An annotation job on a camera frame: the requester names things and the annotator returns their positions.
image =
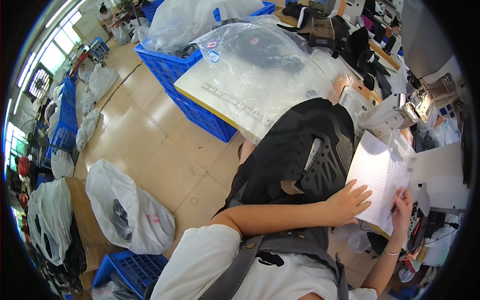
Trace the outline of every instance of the yellow table edge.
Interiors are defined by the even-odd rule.
[[[227,122],[228,124],[232,125],[233,127],[235,127],[236,129],[238,129],[238,126],[237,124],[235,124],[234,121],[232,121],[230,118],[227,118],[224,114],[220,113],[219,111],[217,111],[216,109],[213,109],[211,108],[209,105],[205,104],[204,102],[200,101],[199,99],[195,98],[194,96],[190,95],[189,93],[185,92],[184,90],[182,90],[181,88],[179,88],[178,86],[176,86],[175,84],[173,85],[175,87],[175,89],[182,95],[184,95],[185,97],[187,97],[188,99],[190,99],[191,101],[195,102],[196,104],[200,105],[201,107],[205,108],[206,110],[210,111],[211,113],[213,113],[214,115],[216,115],[217,117],[221,118],[223,121]]]

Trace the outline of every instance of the apron strap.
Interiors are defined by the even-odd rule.
[[[200,300],[232,299],[247,275],[263,238],[261,235],[248,239],[230,266]]]

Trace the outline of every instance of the sticker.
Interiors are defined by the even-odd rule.
[[[317,38],[317,39],[315,39],[315,44],[326,45],[326,44],[327,44],[327,40],[326,40],[326,39]]]
[[[210,41],[207,43],[207,48],[215,48],[218,41]]]
[[[220,60],[220,54],[216,53],[215,51],[210,51],[207,54],[207,57],[211,62],[217,62]]]

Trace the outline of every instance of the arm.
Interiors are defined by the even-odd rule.
[[[372,191],[361,186],[350,192],[356,180],[349,182],[343,189],[328,198],[327,201],[313,204],[263,204],[240,205],[231,207],[212,218],[208,225],[223,224],[242,235],[254,237],[288,229],[341,226],[357,222],[355,215],[367,209],[371,201],[364,202]]]
[[[362,288],[373,288],[376,290],[377,295],[385,289],[388,281],[392,277],[393,270],[398,261],[398,254],[393,254],[402,250],[403,242],[407,237],[407,231],[410,224],[410,216],[412,214],[412,197],[410,190],[406,189],[403,195],[400,195],[401,188],[398,188],[393,202],[397,209],[392,215],[393,233],[385,247],[384,252],[378,258],[377,263],[373,266],[373,269],[368,274],[367,278],[362,284]]]

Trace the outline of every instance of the pen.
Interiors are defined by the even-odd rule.
[[[400,190],[400,194],[398,194],[398,196],[401,198],[403,196],[403,192],[405,191],[405,186],[402,186],[402,189]],[[396,210],[396,205],[393,204],[393,207],[392,209],[390,210],[390,214],[388,215],[388,218],[387,220],[393,215],[393,213],[395,212]]]

